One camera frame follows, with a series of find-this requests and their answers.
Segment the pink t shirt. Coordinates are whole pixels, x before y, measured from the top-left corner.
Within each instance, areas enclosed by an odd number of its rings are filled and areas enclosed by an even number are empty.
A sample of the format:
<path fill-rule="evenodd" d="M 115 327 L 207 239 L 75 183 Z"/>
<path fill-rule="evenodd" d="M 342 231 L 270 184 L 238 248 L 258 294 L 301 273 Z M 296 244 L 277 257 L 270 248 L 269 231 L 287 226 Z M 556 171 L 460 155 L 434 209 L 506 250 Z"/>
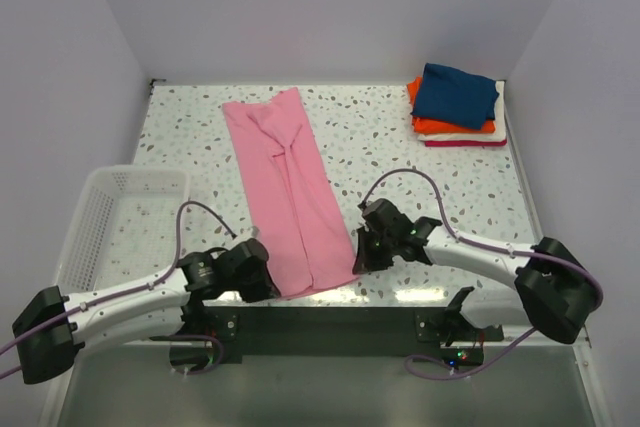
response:
<path fill-rule="evenodd" d="M 223 105 L 253 224 L 284 298 L 355 281 L 354 248 L 300 93 Z"/>

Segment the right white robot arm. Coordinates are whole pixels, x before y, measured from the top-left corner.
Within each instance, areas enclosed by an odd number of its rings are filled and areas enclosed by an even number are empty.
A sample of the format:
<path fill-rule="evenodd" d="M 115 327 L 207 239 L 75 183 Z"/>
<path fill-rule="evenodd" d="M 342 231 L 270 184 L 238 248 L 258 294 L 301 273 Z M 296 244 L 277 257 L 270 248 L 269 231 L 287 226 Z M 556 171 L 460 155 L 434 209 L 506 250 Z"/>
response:
<path fill-rule="evenodd" d="M 527 245 L 465 237 L 443 218 L 412 221 L 384 198 L 359 209 L 355 274 L 387 270 L 400 257 L 485 277 L 514 290 L 530 325 L 561 344 L 574 343 L 602 304 L 595 278 L 555 239 Z"/>

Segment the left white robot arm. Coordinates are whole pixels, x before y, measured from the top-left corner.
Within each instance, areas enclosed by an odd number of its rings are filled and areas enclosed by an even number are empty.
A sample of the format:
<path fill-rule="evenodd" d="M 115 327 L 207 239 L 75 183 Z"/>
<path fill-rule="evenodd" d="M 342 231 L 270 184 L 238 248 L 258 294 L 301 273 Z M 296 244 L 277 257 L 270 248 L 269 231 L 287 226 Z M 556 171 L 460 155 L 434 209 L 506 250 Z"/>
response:
<path fill-rule="evenodd" d="M 126 343 L 140 339 L 176 308 L 171 325 L 185 339 L 207 327 L 205 300 L 237 292 L 246 303 L 278 298 L 268 272 L 269 254 L 250 238 L 230 249 L 215 247 L 176 260 L 164 273 L 99 291 L 64 296 L 57 286 L 38 292 L 12 325 L 18 371 L 27 385 L 49 381 L 69 370 L 79 352 L 98 339 Z"/>

